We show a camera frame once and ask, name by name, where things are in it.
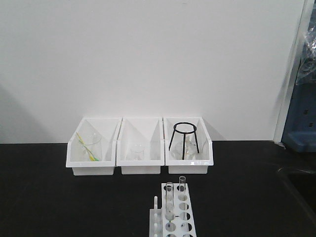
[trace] white wall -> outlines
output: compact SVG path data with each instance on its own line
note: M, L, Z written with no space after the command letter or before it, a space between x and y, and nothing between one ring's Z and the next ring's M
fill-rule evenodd
M303 0L2 0L0 143L67 142L82 116L203 116L272 140Z

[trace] test tube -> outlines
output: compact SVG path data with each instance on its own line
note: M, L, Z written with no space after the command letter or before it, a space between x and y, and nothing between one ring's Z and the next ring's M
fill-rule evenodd
M179 177L179 192L180 194L186 193L186 177L185 176Z
M166 183L166 219L168 221L171 221L174 219L173 195L174 195L173 183L168 182L168 183Z

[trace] rack hole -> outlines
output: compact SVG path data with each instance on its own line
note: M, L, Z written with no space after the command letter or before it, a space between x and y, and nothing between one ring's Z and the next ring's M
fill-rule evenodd
M179 199L180 201L185 201L185 200L188 199L188 197L187 197L186 195L184 195L184 194L180 194L180 195L178 196L178 199Z
M184 186L181 186L181 187L180 187L180 185L178 185L178 186L177 186L177 190L183 192L183 191L185 190L185 187L184 187Z
M173 232L176 230L176 225L174 223L168 222L166 224L166 230L169 232Z
M188 222L182 223L181 224L181 229L183 231L189 232L189 231L192 230L192 225L190 223L188 223Z
M189 205L187 205L185 202L182 202L179 204L179 208L185 211L189 209Z
M191 216L188 212L182 212L180 213L180 218L184 221L187 221L191 218Z

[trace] plastic bag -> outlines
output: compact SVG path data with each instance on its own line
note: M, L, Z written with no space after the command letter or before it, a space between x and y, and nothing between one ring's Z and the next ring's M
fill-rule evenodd
M314 5L310 26L305 34L305 45L297 72L296 84L316 83L316 9Z

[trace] white test tube rack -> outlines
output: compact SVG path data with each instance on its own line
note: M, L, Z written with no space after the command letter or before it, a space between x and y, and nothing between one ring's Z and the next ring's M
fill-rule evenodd
M166 218L165 183L161 184L161 209L158 209L158 197L154 197L154 208L150 209L149 237L197 237L194 225L188 184L185 184L185 196L180 196L179 184L174 183L174 219Z

